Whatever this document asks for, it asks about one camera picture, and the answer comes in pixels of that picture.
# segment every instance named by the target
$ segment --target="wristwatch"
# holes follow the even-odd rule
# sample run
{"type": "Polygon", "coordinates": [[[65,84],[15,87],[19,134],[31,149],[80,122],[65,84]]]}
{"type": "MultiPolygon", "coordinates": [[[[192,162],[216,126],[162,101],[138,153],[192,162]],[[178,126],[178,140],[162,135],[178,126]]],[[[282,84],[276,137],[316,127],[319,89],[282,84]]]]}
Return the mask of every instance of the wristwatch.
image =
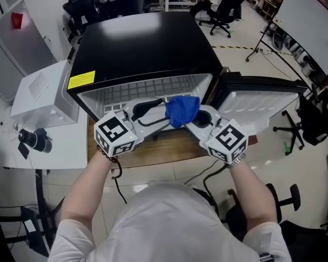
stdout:
{"type": "Polygon", "coordinates": [[[235,159],[235,161],[233,161],[228,168],[232,169],[234,166],[236,166],[238,163],[240,163],[243,159],[245,158],[245,153],[242,153],[240,156],[237,157],[237,159],[235,159]]]}

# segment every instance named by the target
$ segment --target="blue towel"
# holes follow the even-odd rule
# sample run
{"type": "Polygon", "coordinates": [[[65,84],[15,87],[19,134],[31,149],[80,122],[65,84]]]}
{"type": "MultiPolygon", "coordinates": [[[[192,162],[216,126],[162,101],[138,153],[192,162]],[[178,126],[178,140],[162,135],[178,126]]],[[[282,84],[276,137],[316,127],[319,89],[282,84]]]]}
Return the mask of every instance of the blue towel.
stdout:
{"type": "Polygon", "coordinates": [[[175,96],[165,104],[165,117],[170,118],[172,127],[180,128],[195,119],[199,105],[199,97],[175,96]]]}

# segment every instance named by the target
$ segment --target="white tile floor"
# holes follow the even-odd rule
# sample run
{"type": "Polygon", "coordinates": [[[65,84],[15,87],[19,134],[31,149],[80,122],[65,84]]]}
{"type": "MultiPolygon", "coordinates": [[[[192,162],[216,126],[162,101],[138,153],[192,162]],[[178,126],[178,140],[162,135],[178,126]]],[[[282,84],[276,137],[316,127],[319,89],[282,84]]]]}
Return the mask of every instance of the white tile floor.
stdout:
{"type": "MultiPolygon", "coordinates": [[[[243,4],[242,13],[244,21],[231,24],[233,32],[230,39],[226,37],[222,30],[216,29],[215,35],[210,36],[209,27],[201,27],[211,45],[245,47],[254,47],[256,45],[260,39],[259,32],[266,23],[247,3],[243,4]]],[[[271,76],[287,79],[284,74],[269,64],[260,53],[254,55],[250,62],[247,63],[245,58],[251,53],[251,50],[218,48],[214,49],[214,51],[224,66],[230,67],[232,71],[241,72],[243,76],[271,76]]],[[[293,80],[297,79],[297,76],[276,55],[271,54],[267,57],[287,76],[293,80]]],[[[285,56],[285,58],[301,73],[293,57],[285,56]]],[[[287,110],[295,122],[297,122],[298,118],[295,108],[296,102],[289,105],[287,110]]],[[[296,183],[298,185],[302,201],[301,207],[297,212],[294,212],[291,206],[283,207],[283,219],[288,219],[304,227],[318,228],[325,220],[328,203],[328,173],[326,165],[328,138],[316,147],[306,144],[302,151],[295,148],[293,154],[286,157],[284,155],[284,143],[286,142],[289,145],[290,135],[284,132],[273,132],[273,126],[287,127],[289,123],[281,114],[274,116],[270,121],[270,127],[258,134],[259,142],[248,147],[247,160],[260,179],[265,183],[270,182],[274,184],[280,199],[290,196],[289,187],[292,184],[296,183]]],[[[201,157],[156,166],[127,168],[124,169],[123,176],[119,179],[120,190],[129,201],[137,192],[144,189],[150,181],[176,181],[184,183],[191,176],[211,166],[215,161],[216,159],[212,157],[201,157]]],[[[211,169],[192,181],[192,183],[196,183],[199,188],[203,189],[203,178],[208,173],[220,168],[220,166],[221,162],[218,161],[211,169]]],[[[43,177],[45,198],[51,207],[55,207],[68,193],[74,180],[81,172],[82,170],[54,170],[50,175],[43,177]]],[[[228,170],[211,178],[207,185],[219,204],[222,204],[222,201],[227,197],[227,190],[234,188],[228,170]]],[[[115,218],[124,205],[123,200],[117,193],[114,181],[109,176],[104,185],[101,204],[92,224],[96,243],[102,242],[107,237],[115,218]]],[[[19,243],[13,249],[16,261],[23,261],[24,255],[22,253],[15,254],[19,248],[25,248],[25,244],[19,243]]]]}

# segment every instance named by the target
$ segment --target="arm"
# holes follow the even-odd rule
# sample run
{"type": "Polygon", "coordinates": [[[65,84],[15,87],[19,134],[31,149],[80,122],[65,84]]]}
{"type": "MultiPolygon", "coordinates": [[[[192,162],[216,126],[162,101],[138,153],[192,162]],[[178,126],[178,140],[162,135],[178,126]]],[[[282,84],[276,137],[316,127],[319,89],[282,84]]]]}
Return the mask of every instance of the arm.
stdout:
{"type": "Polygon", "coordinates": [[[264,222],[277,222],[276,205],[271,191],[259,180],[247,161],[231,170],[248,231],[264,222]]]}
{"type": "Polygon", "coordinates": [[[92,218],[101,202],[104,182],[111,164],[111,161],[97,151],[67,194],[62,205],[61,220],[79,221],[91,231],[92,218]]]}

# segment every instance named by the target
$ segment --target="whiteboard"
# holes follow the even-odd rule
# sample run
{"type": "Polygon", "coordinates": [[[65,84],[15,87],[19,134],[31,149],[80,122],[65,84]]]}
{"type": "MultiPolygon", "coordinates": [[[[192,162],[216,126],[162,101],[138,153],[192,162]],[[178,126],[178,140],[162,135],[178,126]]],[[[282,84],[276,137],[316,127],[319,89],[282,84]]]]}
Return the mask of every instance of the whiteboard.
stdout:
{"type": "Polygon", "coordinates": [[[328,75],[328,10],[318,0],[283,0],[273,21],[328,75]]]}

